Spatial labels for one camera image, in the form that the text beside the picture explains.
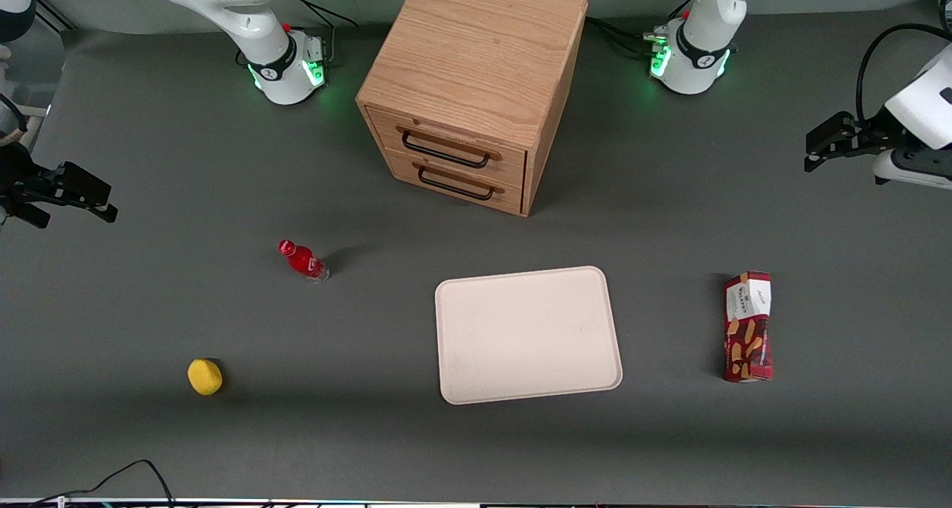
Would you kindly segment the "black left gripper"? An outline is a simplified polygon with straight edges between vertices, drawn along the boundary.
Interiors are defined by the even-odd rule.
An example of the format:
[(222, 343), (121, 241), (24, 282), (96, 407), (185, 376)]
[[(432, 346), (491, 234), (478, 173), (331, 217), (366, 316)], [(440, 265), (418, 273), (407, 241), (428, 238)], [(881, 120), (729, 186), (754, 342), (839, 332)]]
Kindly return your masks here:
[(806, 134), (805, 173), (812, 173), (836, 158), (857, 158), (892, 152), (907, 143), (907, 128), (889, 109), (879, 109), (857, 120), (850, 112), (837, 112)]

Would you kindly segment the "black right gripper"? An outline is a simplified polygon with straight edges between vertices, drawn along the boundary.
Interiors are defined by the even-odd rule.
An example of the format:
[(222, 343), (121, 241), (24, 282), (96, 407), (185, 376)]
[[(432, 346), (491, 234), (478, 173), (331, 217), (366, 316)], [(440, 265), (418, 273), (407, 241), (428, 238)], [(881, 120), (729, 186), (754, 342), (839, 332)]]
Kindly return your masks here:
[(47, 228), (50, 214), (34, 206), (36, 201), (87, 210), (113, 223), (118, 209), (109, 203), (111, 189), (108, 183), (69, 161), (51, 171), (38, 166), (18, 142), (1, 149), (2, 224), (20, 219), (38, 229)]

